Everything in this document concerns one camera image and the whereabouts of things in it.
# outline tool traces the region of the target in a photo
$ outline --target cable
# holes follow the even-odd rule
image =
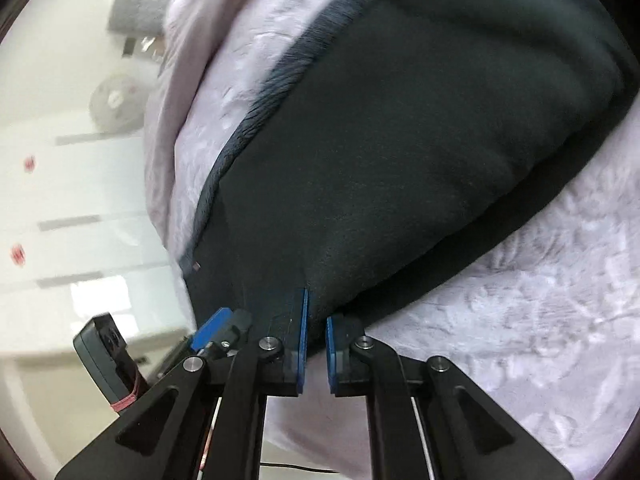
[[[327,473],[330,475],[339,474],[337,471],[333,471],[331,469],[316,469],[315,467],[305,467],[303,465],[294,465],[294,464],[276,464],[273,462],[260,462],[262,467],[285,467],[287,469],[299,469],[300,471],[309,471],[310,473]]]

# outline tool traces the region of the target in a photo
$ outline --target bed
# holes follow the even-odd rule
[[[202,254],[216,221],[215,182],[252,146],[238,128],[266,99],[264,82],[332,1],[171,0],[164,68],[146,114],[147,203],[180,262],[196,317],[196,304],[210,293],[198,283],[200,267],[217,256]],[[516,186],[517,202],[496,200],[457,241],[444,237],[434,250],[457,251],[450,269],[425,278],[425,266],[446,259],[431,251],[350,301],[355,312],[380,304],[365,316],[368,332],[399,353],[451,358],[577,480],[603,469],[640,405],[634,85],[606,132],[567,140],[558,148],[564,155],[543,157],[535,178]],[[485,229],[501,222],[502,230]],[[215,278],[224,276],[207,275]],[[354,480],[370,478],[364,402],[331,397],[324,367],[324,357],[313,356],[305,395],[270,401],[267,438]]]

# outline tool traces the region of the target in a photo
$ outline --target dark fabric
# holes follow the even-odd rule
[[[318,338],[571,135],[593,153],[637,74],[598,0],[378,0],[220,180],[187,280],[198,322],[223,305],[267,316],[261,291],[307,286]]]
[[[231,167],[236,156],[247,147],[264,123],[280,107],[289,91],[302,79],[309,66],[373,1],[375,0],[332,1],[271,71],[255,103],[222,149],[202,187],[193,219],[193,235],[180,259],[180,268],[185,276],[193,269],[193,251],[209,221],[220,178]]]

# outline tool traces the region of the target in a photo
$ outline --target black cloth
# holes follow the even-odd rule
[[[337,308],[373,321],[406,306],[553,198],[637,81],[598,0],[377,0],[220,180],[187,279],[197,321],[269,316],[271,292],[299,286],[312,340]]]

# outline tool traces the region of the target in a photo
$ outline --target round fan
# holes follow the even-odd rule
[[[91,96],[89,112],[106,134],[126,134],[143,126],[148,89],[129,75],[105,79]]]

